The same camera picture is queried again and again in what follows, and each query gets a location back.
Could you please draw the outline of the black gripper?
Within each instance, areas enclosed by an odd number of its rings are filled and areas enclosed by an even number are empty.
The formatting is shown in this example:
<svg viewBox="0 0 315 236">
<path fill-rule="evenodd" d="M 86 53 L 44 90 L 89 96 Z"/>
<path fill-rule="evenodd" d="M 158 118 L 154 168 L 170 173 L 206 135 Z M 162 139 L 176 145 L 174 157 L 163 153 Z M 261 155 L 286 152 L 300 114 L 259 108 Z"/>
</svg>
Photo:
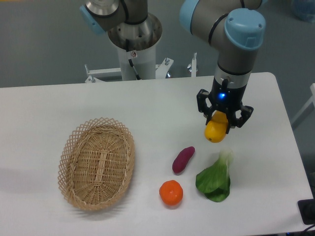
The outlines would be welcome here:
<svg viewBox="0 0 315 236">
<path fill-rule="evenodd" d="M 203 113 L 206 118 L 207 125 L 212 118 L 215 110 L 224 112 L 228 120 L 226 134 L 231 128 L 241 128 L 251 117 L 254 108 L 242 104 L 243 95 L 246 86 L 241 88 L 224 88 L 215 78 L 213 80 L 212 89 L 208 91 L 201 89 L 196 95 L 198 111 Z M 212 106 L 208 106 L 206 99 L 210 94 L 210 102 Z"/>
</svg>

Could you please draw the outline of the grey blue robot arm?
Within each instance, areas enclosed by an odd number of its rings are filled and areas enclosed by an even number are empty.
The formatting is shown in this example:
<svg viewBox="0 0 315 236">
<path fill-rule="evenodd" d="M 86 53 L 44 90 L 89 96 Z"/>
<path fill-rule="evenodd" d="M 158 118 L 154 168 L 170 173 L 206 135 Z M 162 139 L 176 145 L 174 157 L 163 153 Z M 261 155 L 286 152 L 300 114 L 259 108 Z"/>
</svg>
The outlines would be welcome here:
<svg viewBox="0 0 315 236">
<path fill-rule="evenodd" d="M 224 113 L 228 129 L 242 127 L 253 113 L 242 98 L 263 43 L 261 5 L 260 0 L 187 0 L 180 9 L 182 27 L 219 53 L 211 91 L 197 94 L 198 110 L 207 121 L 215 111 Z M 155 49 L 162 26 L 147 1 L 88 0 L 80 12 L 91 30 L 106 32 L 117 47 L 124 80 L 156 78 L 156 57 L 145 53 Z"/>
</svg>

